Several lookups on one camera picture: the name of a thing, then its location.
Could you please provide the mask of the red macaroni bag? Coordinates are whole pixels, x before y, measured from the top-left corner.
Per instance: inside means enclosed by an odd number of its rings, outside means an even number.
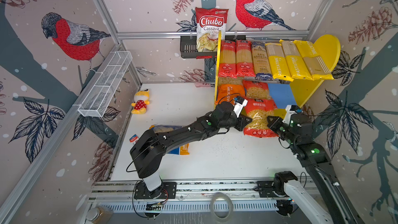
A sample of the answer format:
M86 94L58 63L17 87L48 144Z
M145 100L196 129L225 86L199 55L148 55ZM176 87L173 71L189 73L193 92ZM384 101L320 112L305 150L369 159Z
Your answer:
M272 99L269 93L269 87L267 83L243 80L243 86L246 91L246 97L248 99L256 99L256 100Z
M274 111L277 109L272 99L248 99L244 109L246 116L252 119L252 122L244 127L244 135L255 138L274 138L277 136L267 126L267 117L273 116Z

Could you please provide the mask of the orange Pastatime macaroni bag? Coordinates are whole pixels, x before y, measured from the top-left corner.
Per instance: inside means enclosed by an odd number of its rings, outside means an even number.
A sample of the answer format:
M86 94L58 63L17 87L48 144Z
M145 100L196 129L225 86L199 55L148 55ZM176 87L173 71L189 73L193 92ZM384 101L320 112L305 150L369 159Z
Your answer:
M232 77L219 77L217 85L217 94L215 105L222 102L230 102L233 105L235 97L245 97L245 89L243 86L243 78L232 78Z

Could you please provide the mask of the dark blue spaghetti bag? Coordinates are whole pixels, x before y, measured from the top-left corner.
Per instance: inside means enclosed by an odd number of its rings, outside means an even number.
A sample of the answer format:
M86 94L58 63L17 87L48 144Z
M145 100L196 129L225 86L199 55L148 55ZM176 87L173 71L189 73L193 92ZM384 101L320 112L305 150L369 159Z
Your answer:
M252 41L251 52L256 79L263 81L273 80L265 43Z

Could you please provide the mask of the red spaghetti bag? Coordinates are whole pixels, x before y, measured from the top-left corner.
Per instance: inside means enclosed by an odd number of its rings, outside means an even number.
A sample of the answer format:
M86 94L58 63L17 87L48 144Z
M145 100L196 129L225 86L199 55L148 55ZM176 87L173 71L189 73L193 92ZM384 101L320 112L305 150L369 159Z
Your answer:
M236 43L234 41L221 41L218 76L236 78Z
M236 76L255 77L254 64L252 60L251 41L236 41Z

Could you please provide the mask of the yellow Pastatime spaghetti bag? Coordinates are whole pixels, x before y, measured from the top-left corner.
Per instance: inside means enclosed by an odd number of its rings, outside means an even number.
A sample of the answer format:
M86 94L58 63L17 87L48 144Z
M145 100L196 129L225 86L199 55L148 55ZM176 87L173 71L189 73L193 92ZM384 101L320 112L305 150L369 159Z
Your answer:
M293 79L313 80L300 52L292 41L280 40L290 75Z
M282 45L278 43L266 43L265 49L268 55L272 77L274 79L292 82L293 78L290 75Z
M322 56L310 41L294 40L313 80L334 80Z

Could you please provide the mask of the blue macaroni bag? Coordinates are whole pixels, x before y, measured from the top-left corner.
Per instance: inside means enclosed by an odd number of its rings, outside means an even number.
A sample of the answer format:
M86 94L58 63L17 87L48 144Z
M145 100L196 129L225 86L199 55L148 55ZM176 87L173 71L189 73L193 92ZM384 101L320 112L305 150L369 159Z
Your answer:
M177 125L152 125L150 129L153 129L155 133L160 132L170 132L181 128L181 126ZM169 152L170 155L189 155L188 151L189 145L185 144L178 148L175 148Z

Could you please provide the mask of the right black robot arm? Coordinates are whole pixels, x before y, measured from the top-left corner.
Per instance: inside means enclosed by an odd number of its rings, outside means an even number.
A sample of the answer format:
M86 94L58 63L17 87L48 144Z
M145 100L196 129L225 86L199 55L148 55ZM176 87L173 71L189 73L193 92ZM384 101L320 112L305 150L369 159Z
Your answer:
M327 209L323 209L289 173L280 178L282 192L295 201L313 224L362 224L364 221L340 185L331 159L313 140L310 119L302 113L293 113L285 118L268 116L267 121L267 126L289 143L292 153L317 186Z

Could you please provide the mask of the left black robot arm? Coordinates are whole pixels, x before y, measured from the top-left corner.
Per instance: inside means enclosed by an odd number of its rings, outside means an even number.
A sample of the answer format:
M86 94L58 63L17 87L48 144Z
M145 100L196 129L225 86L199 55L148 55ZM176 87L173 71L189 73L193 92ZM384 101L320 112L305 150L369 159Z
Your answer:
M197 118L190 125L167 132L155 133L153 129L145 131L131 148L130 155L135 171L147 190L157 192L163 189L158 169L165 154L185 144L221 135L221 129L226 129L223 134L231 128L243 131L252 122L250 117L241 114L247 103L247 99L238 96L233 104L221 102L212 112Z

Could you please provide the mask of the clear tape roll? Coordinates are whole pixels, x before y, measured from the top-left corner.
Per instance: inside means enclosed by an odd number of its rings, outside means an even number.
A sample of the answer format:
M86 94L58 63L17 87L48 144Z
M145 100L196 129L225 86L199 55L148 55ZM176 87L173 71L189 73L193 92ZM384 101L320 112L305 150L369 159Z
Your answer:
M223 193L215 193L209 205L212 218L218 223L226 223L232 217L234 205L232 200Z

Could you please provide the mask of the yellow plush toy red dress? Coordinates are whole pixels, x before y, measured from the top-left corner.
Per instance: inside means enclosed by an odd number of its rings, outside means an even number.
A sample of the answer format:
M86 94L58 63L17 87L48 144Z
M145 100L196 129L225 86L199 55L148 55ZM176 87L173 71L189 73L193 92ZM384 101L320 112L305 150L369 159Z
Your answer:
M131 114L142 115L147 112L147 105L150 104L150 91L145 89L135 93L134 102L131 104L133 107Z

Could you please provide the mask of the red Chuba cassava chips bag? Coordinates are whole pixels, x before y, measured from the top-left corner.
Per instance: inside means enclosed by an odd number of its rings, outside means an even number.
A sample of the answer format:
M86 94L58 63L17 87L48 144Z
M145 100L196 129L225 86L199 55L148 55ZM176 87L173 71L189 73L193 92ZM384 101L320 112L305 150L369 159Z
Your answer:
M225 37L228 11L228 9L220 8L195 8L198 52L217 50L219 32L221 32L221 39Z

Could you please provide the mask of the glass jar with lid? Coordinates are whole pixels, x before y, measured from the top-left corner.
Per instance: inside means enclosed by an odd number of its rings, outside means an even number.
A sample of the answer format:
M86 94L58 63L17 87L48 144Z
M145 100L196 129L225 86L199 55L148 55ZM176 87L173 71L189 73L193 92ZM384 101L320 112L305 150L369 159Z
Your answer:
M113 213L110 208L98 205L87 212L86 221L92 224L107 224Z

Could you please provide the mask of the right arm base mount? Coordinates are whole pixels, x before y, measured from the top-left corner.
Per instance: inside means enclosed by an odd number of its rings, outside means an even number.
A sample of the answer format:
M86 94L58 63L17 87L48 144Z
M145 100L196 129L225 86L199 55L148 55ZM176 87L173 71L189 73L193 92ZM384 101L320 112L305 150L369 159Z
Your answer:
M258 192L260 198L286 197L284 184L290 180L297 180L297 177L291 171L283 171L276 173L272 181L258 181L253 188Z

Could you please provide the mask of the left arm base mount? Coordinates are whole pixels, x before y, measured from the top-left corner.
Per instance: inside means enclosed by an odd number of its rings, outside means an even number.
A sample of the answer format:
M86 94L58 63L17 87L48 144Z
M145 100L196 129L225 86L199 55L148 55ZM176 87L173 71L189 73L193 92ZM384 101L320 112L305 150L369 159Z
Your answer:
M150 191L143 181L139 181L134 189L134 200L175 199L177 191L176 182L163 182L160 187Z

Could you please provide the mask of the white mesh wall shelf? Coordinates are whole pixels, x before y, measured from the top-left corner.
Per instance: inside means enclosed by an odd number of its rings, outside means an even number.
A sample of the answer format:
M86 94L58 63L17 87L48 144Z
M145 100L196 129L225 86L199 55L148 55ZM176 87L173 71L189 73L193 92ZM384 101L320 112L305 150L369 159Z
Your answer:
M124 74L132 61L129 51L110 52L93 87L80 104L78 112L84 117L99 117L105 115Z

